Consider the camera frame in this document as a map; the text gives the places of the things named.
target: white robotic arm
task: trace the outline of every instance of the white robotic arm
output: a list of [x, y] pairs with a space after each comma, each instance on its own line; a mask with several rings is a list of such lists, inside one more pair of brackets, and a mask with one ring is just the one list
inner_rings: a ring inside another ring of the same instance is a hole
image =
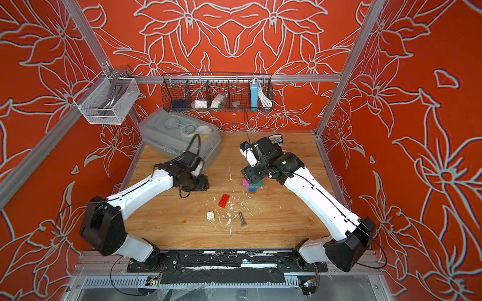
[[102, 255], [128, 256], [144, 262], [147, 270], [155, 269], [159, 262], [159, 248], [145, 239], [127, 234], [124, 221], [153, 197], [172, 187], [179, 187], [179, 194], [181, 190], [189, 194], [207, 190], [208, 179], [200, 174], [203, 165], [199, 155], [186, 150], [176, 159], [156, 164], [152, 175], [133, 186], [107, 198], [94, 197], [85, 211], [81, 237]]
[[294, 260], [299, 266], [331, 261], [342, 271], [350, 271], [370, 243], [375, 224], [369, 218], [361, 220], [341, 205], [298, 157], [282, 151], [281, 143], [281, 135], [241, 143], [240, 151], [249, 164], [242, 170], [245, 179], [249, 184], [264, 177], [276, 179], [299, 196], [330, 232], [330, 236], [306, 239], [296, 246]]

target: metal tongs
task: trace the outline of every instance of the metal tongs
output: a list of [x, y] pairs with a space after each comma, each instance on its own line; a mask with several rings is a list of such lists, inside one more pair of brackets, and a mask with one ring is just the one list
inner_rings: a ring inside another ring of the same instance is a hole
[[126, 78], [131, 74], [132, 71], [126, 65], [112, 71], [112, 73], [109, 75], [109, 78], [112, 78], [112, 81], [109, 92], [107, 93], [107, 100], [101, 105], [101, 109], [112, 109], [116, 102], [126, 93], [130, 83], [126, 82], [118, 84], [118, 82], [119, 79]]

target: white lego brick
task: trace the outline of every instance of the white lego brick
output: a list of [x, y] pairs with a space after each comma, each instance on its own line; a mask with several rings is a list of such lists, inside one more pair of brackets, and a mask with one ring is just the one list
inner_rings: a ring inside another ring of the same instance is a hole
[[214, 221], [214, 211], [206, 212], [206, 216], [208, 218], [208, 221]]

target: red wall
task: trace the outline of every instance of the red wall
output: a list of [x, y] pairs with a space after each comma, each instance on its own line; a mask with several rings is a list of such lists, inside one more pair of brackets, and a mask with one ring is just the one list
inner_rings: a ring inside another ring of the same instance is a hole
[[398, 300], [482, 296], [480, 28], [480, 2], [388, 1], [322, 135]]
[[[57, 0], [0, 1], [0, 181], [100, 72]], [[120, 186], [141, 141], [81, 117], [0, 211], [0, 300], [58, 300], [82, 250], [83, 205]]]
[[[369, 1], [238, 0], [79, 3], [114, 66], [136, 75], [211, 71], [341, 72]], [[249, 113], [257, 131], [312, 131], [333, 83], [275, 85], [274, 110]], [[162, 106], [161, 89], [141, 85], [143, 117]], [[222, 131], [245, 130], [242, 114], [196, 114]]]

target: wooden tabletop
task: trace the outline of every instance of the wooden tabletop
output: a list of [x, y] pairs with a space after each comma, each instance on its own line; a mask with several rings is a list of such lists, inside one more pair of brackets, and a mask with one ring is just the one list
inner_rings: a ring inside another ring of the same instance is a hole
[[[272, 133], [255, 133], [259, 139]], [[313, 176], [333, 194], [311, 133], [282, 133], [285, 152], [300, 158]], [[207, 171], [210, 188], [181, 199], [177, 188], [156, 196], [125, 221], [129, 234], [152, 241], [161, 249], [293, 248], [304, 238], [329, 235], [308, 206], [286, 187], [265, 178], [263, 188], [248, 193], [241, 170], [247, 166], [239, 145], [246, 133], [221, 133], [221, 149]], [[168, 158], [146, 145], [130, 184], [152, 173]], [[230, 196], [225, 209], [218, 206]], [[214, 221], [206, 212], [214, 211]], [[239, 212], [247, 223], [241, 226]]]

